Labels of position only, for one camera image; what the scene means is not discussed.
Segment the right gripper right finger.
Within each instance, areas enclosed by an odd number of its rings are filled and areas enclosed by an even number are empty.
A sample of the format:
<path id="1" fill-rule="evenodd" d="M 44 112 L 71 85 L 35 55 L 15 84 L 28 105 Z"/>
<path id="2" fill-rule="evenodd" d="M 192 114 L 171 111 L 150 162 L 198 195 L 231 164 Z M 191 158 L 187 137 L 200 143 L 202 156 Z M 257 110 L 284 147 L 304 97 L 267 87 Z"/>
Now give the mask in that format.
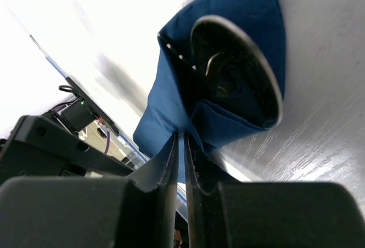
<path id="1" fill-rule="evenodd" d="M 331 182 L 240 182 L 184 137 L 191 247 L 363 247 L 364 219 Z"/>

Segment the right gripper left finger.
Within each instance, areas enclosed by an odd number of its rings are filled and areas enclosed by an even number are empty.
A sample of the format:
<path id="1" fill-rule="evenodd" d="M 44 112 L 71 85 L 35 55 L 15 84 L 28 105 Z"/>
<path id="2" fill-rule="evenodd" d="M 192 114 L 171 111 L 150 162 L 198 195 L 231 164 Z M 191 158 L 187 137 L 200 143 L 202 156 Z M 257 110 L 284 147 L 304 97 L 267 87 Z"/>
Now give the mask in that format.
<path id="1" fill-rule="evenodd" d="M 1 186 L 2 247 L 172 247 L 178 138 L 127 177 L 15 177 Z"/>

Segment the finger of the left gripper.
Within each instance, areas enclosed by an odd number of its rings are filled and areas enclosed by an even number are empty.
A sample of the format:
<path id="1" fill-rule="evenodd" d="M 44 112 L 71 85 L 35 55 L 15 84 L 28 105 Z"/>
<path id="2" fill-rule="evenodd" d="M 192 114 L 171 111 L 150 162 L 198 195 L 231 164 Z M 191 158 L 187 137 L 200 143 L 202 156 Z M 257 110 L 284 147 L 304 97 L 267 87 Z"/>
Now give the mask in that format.
<path id="1" fill-rule="evenodd" d="M 1 150 L 1 177 L 83 176 L 80 170 L 127 176 L 132 169 L 41 116 L 19 118 Z"/>

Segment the blue paper napkin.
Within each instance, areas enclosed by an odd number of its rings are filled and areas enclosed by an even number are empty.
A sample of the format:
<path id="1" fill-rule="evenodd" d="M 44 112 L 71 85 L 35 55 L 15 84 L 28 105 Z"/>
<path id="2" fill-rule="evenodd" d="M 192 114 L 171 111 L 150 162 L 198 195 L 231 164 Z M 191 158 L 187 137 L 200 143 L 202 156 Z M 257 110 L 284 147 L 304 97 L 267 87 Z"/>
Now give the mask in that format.
<path id="1" fill-rule="evenodd" d="M 181 9 L 160 32 L 170 38 L 195 69 L 190 34 L 195 22 L 206 15 L 224 17 L 251 37 L 269 62 L 283 99 L 286 36 L 279 0 L 194 0 Z M 268 130 L 224 110 L 206 96 L 188 113 L 167 50 L 160 41 L 159 45 L 156 79 L 148 95 L 147 108 L 133 134 L 134 142 L 145 155 L 156 155 L 175 132 L 190 134 L 203 151 L 211 152 Z"/>

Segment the silver fork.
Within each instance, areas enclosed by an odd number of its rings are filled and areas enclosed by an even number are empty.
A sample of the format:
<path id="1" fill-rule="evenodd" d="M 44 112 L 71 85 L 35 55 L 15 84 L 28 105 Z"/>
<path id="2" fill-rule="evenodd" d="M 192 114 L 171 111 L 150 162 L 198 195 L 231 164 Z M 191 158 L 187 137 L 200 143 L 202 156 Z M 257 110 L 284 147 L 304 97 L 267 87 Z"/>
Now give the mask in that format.
<path id="1" fill-rule="evenodd" d="M 194 65 L 191 65 L 190 61 L 172 45 L 169 37 L 161 32 L 157 37 L 164 45 L 163 49 L 167 50 L 184 107 L 188 113 L 192 113 L 196 103 L 207 94 L 206 81 L 201 72 L 197 71 Z"/>

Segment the silver spoon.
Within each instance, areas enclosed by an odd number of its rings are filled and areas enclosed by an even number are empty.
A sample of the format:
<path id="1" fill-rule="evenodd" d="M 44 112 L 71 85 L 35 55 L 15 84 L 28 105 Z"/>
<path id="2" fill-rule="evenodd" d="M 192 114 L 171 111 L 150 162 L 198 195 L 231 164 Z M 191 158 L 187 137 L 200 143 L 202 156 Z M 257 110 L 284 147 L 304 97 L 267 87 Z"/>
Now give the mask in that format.
<path id="1" fill-rule="evenodd" d="M 263 129 L 281 122 L 277 78 L 243 29 L 224 17 L 206 15 L 193 25 L 190 46 L 209 101 Z"/>

